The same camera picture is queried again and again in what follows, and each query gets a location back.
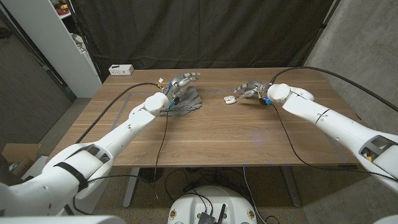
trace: gray cloth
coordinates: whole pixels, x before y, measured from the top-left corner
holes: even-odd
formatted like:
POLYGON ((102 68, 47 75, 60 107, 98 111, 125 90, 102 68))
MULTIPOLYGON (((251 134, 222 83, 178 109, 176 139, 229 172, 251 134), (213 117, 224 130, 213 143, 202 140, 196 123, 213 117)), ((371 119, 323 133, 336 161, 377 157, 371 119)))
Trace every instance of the gray cloth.
POLYGON ((201 107, 200 96, 197 89, 193 86, 188 87, 186 90, 180 90, 176 96, 180 98, 180 102, 168 110, 161 111, 161 116, 166 116, 167 112, 169 112, 168 116, 182 116, 201 107))

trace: wire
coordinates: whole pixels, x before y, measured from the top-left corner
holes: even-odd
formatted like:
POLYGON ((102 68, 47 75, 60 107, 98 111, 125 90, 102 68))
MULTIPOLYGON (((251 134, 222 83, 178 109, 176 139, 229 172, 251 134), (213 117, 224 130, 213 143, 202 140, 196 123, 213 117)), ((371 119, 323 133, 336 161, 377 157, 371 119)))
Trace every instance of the wire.
POLYGON ((266 221, 269 219, 269 218, 275 218, 276 219, 276 221, 278 222, 278 224, 279 224, 279 220, 275 217, 275 216, 273 216, 273 215, 269 215, 267 218, 266 218, 266 221))
MULTIPOLYGON (((240 195, 248 195, 247 188, 246 188, 246 187, 243 187, 243 186, 241 186, 241 185, 236 185, 236 184, 232 183, 232 182, 229 180, 228 175, 227 175, 226 172, 225 172, 226 170, 233 171, 233 172, 239 174, 239 175, 242 177, 242 179, 243 179, 242 173, 238 172, 237 170, 234 170, 234 169, 231 169, 231 168, 217 168, 217 167, 216 167, 216 170, 207 170, 207 169, 204 169, 204 168, 200 168, 200 169, 202 169, 202 170, 204 170, 204 171, 206 171, 206 172, 214 172, 215 174, 217 173, 217 171, 220 171, 220 170, 224 171, 224 177, 225 177, 227 183, 229 184, 229 185, 226 186, 226 187, 227 187, 227 188, 231 188, 231 189, 237 191, 240 195)), ((213 181, 210 181, 210 180, 208 180, 207 178, 205 178, 205 177, 207 177, 207 176, 210 176, 210 177, 215 178, 213 175, 203 175, 203 173, 201 172, 201 170, 200 170, 200 173, 201 173, 202 177, 201 177, 199 180, 201 180, 201 179, 206 179, 208 182, 213 182, 213 181)))
POLYGON ((94 178, 92 180, 87 181, 88 183, 92 182, 92 181, 96 181, 96 180, 100 180, 100 179, 105 179, 105 178, 112 178, 112 177, 135 177, 135 178, 139 178, 136 175, 130 175, 130 174, 123 174, 123 175, 109 175, 109 176, 105 176, 105 177, 97 177, 94 178))
POLYGON ((289 135, 287 134, 286 128, 285 128, 285 126, 284 126, 284 123, 282 122, 282 119, 280 118, 280 115, 279 115, 279 112, 278 112, 277 108, 276 108, 273 104, 272 104, 272 106, 275 108, 275 111, 276 111, 276 113, 277 113, 277 115, 278 115, 279 121, 280 121, 280 123, 281 123, 281 125, 282 125, 282 127, 283 127, 283 129, 284 129, 284 131, 285 131, 285 134, 286 134, 286 136, 287 136, 287 139, 289 140, 290 146, 291 146, 291 148, 292 148, 294 154, 295 154, 296 157, 297 157, 298 159, 300 159, 300 161, 302 161, 305 165, 310 166, 310 167, 312 167, 312 168, 323 169, 323 170, 352 171, 352 172, 362 172, 362 173, 365 173, 365 174, 373 174, 373 175, 378 175, 378 176, 385 177, 385 178, 387 178, 387 179, 390 179, 390 180, 393 180, 393 181, 398 182, 398 180, 395 179, 395 178, 393 178, 393 177, 389 177, 389 176, 386 176, 386 175, 383 175, 383 174, 379 174, 379 173, 376 173, 376 172, 370 172, 370 171, 365 171, 365 170, 357 170, 357 169, 334 169, 334 168, 326 168, 326 167, 317 167, 317 166, 313 166, 313 165, 311 165, 311 164, 306 163, 306 162, 305 162, 303 159, 301 159, 300 156, 296 153, 296 150, 294 149, 293 144, 292 144, 292 141, 290 140, 289 135))
POLYGON ((208 198, 206 198, 205 196, 203 196, 203 195, 200 195, 200 194, 198 194, 198 193, 185 193, 185 194, 183 194, 183 195, 188 195, 188 194, 192 194, 192 195, 197 195, 197 196, 199 196, 199 197, 203 197, 204 199, 206 199, 207 201, 209 201, 209 203, 210 203, 210 206, 211 206, 211 212, 210 212, 210 216, 212 216, 212 214, 213 214, 213 204, 211 203, 211 201, 208 199, 208 198))
POLYGON ((393 105, 392 103, 388 102, 387 100, 385 100, 385 99, 382 98, 381 96, 379 96, 379 95, 373 93, 372 91, 368 90, 367 88, 365 88, 365 87, 363 87, 363 86, 361 86, 361 85, 359 85, 359 84, 357 84, 357 83, 355 83, 355 82, 353 82, 353 81, 351 81, 351 80, 349 80, 349 79, 347 79, 347 78, 345 78, 345 77, 342 77, 341 75, 338 75, 338 74, 336 74, 336 73, 334 73, 334 72, 330 72, 330 71, 328 71, 328 70, 324 70, 324 69, 321 69, 321 68, 315 68, 315 67, 310 67, 310 66, 300 66, 300 67, 287 68, 287 69, 285 69, 285 70, 282 70, 282 71, 278 72, 278 73, 272 78, 271 84, 273 84, 273 83, 275 82, 276 78, 277 78, 280 74, 285 73, 285 72, 288 72, 288 71, 291 71, 291 70, 302 69, 302 68, 312 69, 312 70, 316 70, 316 71, 319 71, 319 72, 327 73, 327 74, 329 74, 329 75, 333 75, 334 77, 337 77, 337 78, 339 78, 339 79, 341 79, 341 80, 343 80, 343 81, 346 81, 346 82, 348 82, 349 84, 355 86, 356 88, 359 88, 360 90, 366 92, 367 94, 369 94, 369 95, 375 97, 375 98, 378 99, 380 102, 384 103, 385 105, 389 106, 389 107, 390 107, 391 109, 393 109, 394 111, 398 112, 398 107, 397 107, 397 106, 395 106, 395 105, 393 105))
POLYGON ((205 203, 205 201, 203 200, 203 198, 198 194, 198 192, 195 190, 195 189, 192 189, 193 191, 194 191, 194 193, 197 195, 197 196, 199 196, 199 198, 200 198, 200 200, 203 202, 203 204, 204 204, 204 206, 205 206, 205 213, 207 214, 207 206, 206 206, 206 203, 205 203))
MULTIPOLYGON (((128 92, 129 90, 131 90, 132 88, 137 87, 137 86, 142 86, 142 85, 154 85, 154 86, 160 88, 156 83, 139 83, 139 84, 132 85, 132 86, 130 86, 129 88, 125 89, 125 90, 124 90, 123 92, 121 92, 117 97, 115 97, 115 99, 102 111, 102 113, 97 117, 97 119, 95 119, 95 121, 90 125, 90 127, 88 127, 87 130, 86 130, 86 131, 80 136, 80 138, 76 141, 76 144, 77 144, 77 143, 80 143, 81 140, 83 140, 83 138, 91 131, 91 129, 93 129, 93 127, 98 123, 98 121, 104 116, 104 114, 107 112, 107 110, 109 110, 110 107, 111 107, 120 97, 122 97, 125 93, 127 93, 127 92, 128 92)), ((94 180, 99 180, 99 179, 103 179, 103 178, 122 177, 122 176, 127 177, 127 176, 133 176, 133 175, 114 175, 114 176, 107 176, 107 177, 98 177, 98 178, 95 178, 95 179, 93 179, 93 180, 89 180, 88 182, 92 182, 92 181, 94 181, 94 180)), ((81 211, 80 209, 76 208, 76 205, 75 205, 75 197, 76 197, 76 196, 73 197, 73 208, 74 208, 76 211, 78 211, 78 212, 80 212, 80 213, 82 213, 82 214, 91 215, 90 213, 83 212, 83 211, 81 211)))
POLYGON ((67 204, 66 206, 64 206, 65 211, 67 212, 68 215, 75 215, 72 211, 72 209, 70 209, 69 205, 67 204))
POLYGON ((87 213, 87 212, 84 212, 84 211, 80 210, 79 208, 76 208, 75 199, 76 199, 76 195, 73 196, 73 208, 74 208, 76 211, 78 211, 78 212, 80 212, 80 213, 82 213, 82 214, 84 214, 84 215, 92 215, 92 214, 90 214, 90 213, 87 213))
POLYGON ((157 199, 159 199, 159 197, 157 196, 157 192, 156 192, 156 181, 155 181, 155 179, 156 179, 156 169, 157 169, 157 162, 159 161, 160 150, 162 150, 162 146, 163 146, 163 143, 164 143, 164 138, 166 137, 167 122, 168 122, 168 121, 169 121, 169 111, 167 111, 167 114, 166 114, 166 128, 164 129, 164 135, 163 135, 162 144, 160 145, 159 152, 157 152, 156 163, 155 163, 154 189, 155 189, 155 195, 156 195, 156 198, 157 198, 157 199))
POLYGON ((243 178, 244 178, 244 181, 246 183, 246 186, 248 187, 248 190, 249 190, 249 193, 250 193, 250 197, 251 197, 251 200, 253 201, 253 206, 254 206, 254 209, 256 210, 256 213, 259 215, 259 218, 261 219, 261 221, 264 224, 267 224, 266 221, 261 217, 261 214, 259 213, 259 210, 257 209, 256 203, 254 202, 254 198, 253 198, 253 195, 251 194, 251 190, 250 190, 248 181, 246 180, 246 172, 244 171, 244 167, 243 167, 243 178))
POLYGON ((122 97, 125 93, 127 93, 129 90, 131 90, 134 87, 137 86, 142 86, 142 85, 154 85, 157 88, 160 88, 159 86, 157 86, 156 83, 140 83, 140 84, 135 84, 130 86, 129 88, 125 89, 122 93, 119 94, 119 96, 117 96, 106 108, 105 110, 103 110, 103 112, 97 117, 97 119, 90 125, 90 127, 87 128, 87 130, 80 136, 80 138, 76 141, 77 143, 80 143, 81 140, 83 140, 84 137, 86 137, 86 135, 91 131, 91 129, 94 128, 94 126, 97 124, 97 122, 102 118, 102 116, 104 116, 104 114, 107 112, 107 110, 110 109, 110 107, 114 104, 114 102, 116 102, 120 97, 122 97))
POLYGON ((167 183, 167 179, 169 178, 169 176, 172 175, 172 174, 173 174, 174 172, 176 172, 176 171, 182 171, 182 172, 185 174, 185 179, 187 180, 187 184, 189 184, 188 176, 187 176, 187 174, 184 172, 184 170, 176 169, 175 171, 173 171, 173 172, 171 172, 171 173, 169 173, 169 174, 167 175, 167 177, 164 179, 164 189, 166 190, 167 196, 169 196, 169 199, 170 199, 173 203, 175 202, 175 200, 172 198, 172 196, 170 195, 169 191, 167 190, 167 185, 166 185, 166 183, 167 183))

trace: blue component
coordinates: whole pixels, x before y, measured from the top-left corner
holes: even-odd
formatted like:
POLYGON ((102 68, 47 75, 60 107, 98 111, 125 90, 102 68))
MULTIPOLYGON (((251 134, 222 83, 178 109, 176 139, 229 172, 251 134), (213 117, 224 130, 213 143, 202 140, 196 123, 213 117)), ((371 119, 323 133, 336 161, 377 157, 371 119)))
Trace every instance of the blue component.
POLYGON ((271 100, 268 99, 268 98, 266 98, 266 103, 267 103, 267 105, 271 105, 272 104, 271 100))
POLYGON ((262 99, 266 101, 267 105, 271 105, 272 104, 271 100, 268 99, 266 96, 262 96, 262 99))

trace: white box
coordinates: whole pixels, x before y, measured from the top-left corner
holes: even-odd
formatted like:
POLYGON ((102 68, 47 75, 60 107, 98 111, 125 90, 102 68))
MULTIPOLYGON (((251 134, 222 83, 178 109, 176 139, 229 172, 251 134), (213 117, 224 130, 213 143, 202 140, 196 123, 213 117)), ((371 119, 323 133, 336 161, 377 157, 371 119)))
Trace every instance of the white box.
POLYGON ((109 68, 111 75, 131 75, 133 71, 132 65, 112 65, 109 68))

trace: black curtain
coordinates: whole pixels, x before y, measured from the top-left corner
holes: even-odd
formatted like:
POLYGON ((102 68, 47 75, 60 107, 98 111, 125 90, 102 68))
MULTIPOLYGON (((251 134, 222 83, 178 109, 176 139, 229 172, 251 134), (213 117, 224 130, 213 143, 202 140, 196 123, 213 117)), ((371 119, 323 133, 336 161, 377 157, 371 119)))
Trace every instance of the black curtain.
POLYGON ((135 69, 303 64, 333 0, 71 0, 101 80, 135 69))

